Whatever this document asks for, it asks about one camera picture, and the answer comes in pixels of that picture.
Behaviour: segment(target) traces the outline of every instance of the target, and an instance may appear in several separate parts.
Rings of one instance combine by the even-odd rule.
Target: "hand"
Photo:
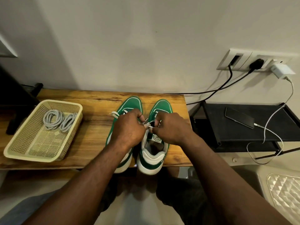
[[[191,126],[178,113],[159,112],[155,118],[155,127],[149,129],[168,144],[183,146],[194,132]]]
[[[142,122],[145,121],[144,116],[138,109],[120,115],[114,124],[110,143],[118,143],[120,148],[128,152],[130,148],[141,142],[146,129],[139,123],[137,118]]]

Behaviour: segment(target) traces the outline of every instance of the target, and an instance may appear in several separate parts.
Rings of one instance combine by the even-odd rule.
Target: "person's left hand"
[[[126,152],[142,141],[146,128],[139,121],[145,122],[145,118],[138,109],[120,115],[114,124],[110,143],[117,143]]]

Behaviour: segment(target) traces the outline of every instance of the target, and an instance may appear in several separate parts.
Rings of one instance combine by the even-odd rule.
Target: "wooden tabletop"
[[[40,101],[45,99],[61,100],[80,103],[83,106],[82,122],[65,158],[54,162],[31,162],[4,157],[3,150],[12,138],[5,133],[9,121],[12,119],[12,114],[1,111],[0,169],[78,169],[85,167],[105,146],[113,122],[111,112],[116,111],[122,102],[132,95],[137,95],[141,99],[145,118],[148,117],[155,102],[165,98],[171,103],[173,112],[178,113],[190,123],[183,95],[42,89],[38,95]],[[135,159],[133,158],[130,167],[134,167],[134,165]],[[179,146],[170,145],[163,165],[191,166],[191,162]]]

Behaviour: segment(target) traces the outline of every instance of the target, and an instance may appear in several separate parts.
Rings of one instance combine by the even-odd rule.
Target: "rectangular port opening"
[[[236,56],[234,56],[230,62],[230,65],[235,66],[235,64],[238,63],[238,61],[241,59],[241,57],[242,57],[242,55],[238,55],[238,54]]]

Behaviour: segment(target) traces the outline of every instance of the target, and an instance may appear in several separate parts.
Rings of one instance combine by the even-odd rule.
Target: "black smartphone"
[[[225,109],[225,117],[249,128],[254,128],[254,118],[230,107]]]

